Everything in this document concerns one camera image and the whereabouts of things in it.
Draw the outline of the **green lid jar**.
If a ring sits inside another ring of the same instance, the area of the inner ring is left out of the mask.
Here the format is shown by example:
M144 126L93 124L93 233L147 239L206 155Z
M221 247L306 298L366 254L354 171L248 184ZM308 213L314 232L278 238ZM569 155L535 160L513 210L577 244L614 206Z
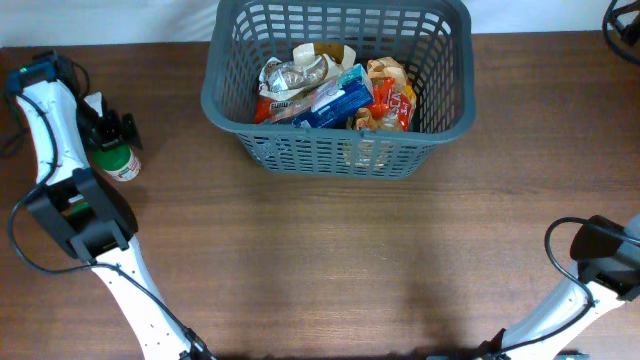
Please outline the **green lid jar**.
M127 182L133 180L141 170L141 162L128 145L100 151L93 155L96 165L114 180Z
M73 207L71 208L68 216L69 217L74 216L74 215L76 215L78 213L81 213L84 210L89 209L89 208L90 208L90 205L88 204L87 201L85 201L85 200L78 201L78 202L73 204Z

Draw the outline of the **orange pasta packet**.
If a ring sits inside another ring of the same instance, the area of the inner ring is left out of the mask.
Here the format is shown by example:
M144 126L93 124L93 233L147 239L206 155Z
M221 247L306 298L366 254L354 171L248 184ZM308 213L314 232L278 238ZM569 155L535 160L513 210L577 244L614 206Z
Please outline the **orange pasta packet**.
M256 103L253 123L260 124L290 124L299 112L301 100L274 100L260 96Z

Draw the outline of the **beige snack bag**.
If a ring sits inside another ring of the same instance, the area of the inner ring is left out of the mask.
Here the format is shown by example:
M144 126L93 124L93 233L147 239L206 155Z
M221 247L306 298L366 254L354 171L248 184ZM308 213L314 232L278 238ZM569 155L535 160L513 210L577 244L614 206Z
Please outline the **beige snack bag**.
M292 51L293 59L270 58L258 75L258 95L284 101L313 89L344 71L356 60L356 51L337 43L304 43Z

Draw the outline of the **blue white carton box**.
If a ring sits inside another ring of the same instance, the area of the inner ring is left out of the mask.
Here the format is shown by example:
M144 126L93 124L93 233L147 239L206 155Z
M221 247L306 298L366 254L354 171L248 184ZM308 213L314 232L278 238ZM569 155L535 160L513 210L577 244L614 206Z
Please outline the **blue white carton box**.
M373 103L373 85L361 64L319 86L300 99L299 112L290 124L302 128L334 128L360 108Z

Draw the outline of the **tan orange snack bag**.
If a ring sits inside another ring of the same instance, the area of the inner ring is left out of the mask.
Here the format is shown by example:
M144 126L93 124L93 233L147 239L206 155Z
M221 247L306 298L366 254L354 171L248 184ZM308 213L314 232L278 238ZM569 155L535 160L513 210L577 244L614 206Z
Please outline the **tan orange snack bag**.
M408 132L417 95L403 66L392 57L367 62L373 84L373 103L360 108L351 127L355 130Z

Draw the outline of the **grey plastic shopping basket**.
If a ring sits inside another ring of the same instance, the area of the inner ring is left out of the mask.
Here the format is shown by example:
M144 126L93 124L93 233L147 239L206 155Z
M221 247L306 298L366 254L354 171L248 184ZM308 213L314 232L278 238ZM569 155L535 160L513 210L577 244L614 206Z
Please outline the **grey plastic shopping basket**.
M221 0L208 119L275 172L403 178L475 117L458 0Z

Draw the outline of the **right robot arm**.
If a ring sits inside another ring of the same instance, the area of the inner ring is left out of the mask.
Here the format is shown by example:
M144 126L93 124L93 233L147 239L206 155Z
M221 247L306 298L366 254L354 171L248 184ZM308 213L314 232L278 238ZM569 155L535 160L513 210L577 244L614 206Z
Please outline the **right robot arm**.
M580 226L568 268L551 245L553 231L565 224ZM544 248L562 281L525 318L482 343L475 359L554 359L597 319L639 298L637 216L625 226L600 215L557 219L545 232Z

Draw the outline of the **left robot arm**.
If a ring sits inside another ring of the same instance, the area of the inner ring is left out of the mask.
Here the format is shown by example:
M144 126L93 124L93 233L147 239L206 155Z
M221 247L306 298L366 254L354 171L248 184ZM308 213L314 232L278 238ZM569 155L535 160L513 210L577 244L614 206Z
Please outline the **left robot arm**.
M109 108L91 93L86 70L48 51L9 72L5 99L27 119L37 159L34 187L15 209L27 209L69 257L75 272L92 271L120 307L147 359L210 359L194 330L169 309L146 268L139 226L124 197L96 172L90 152L114 154L107 172L127 179L140 165L142 146L134 117Z

